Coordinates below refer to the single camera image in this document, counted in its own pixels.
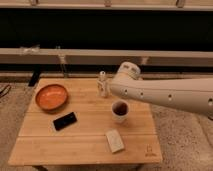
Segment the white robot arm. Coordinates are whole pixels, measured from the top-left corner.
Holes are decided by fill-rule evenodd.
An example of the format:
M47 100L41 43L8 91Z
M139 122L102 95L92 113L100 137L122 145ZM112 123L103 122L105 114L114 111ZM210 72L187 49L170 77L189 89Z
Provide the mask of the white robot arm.
M213 78L142 80L140 68L123 62L109 84L113 95L213 118Z

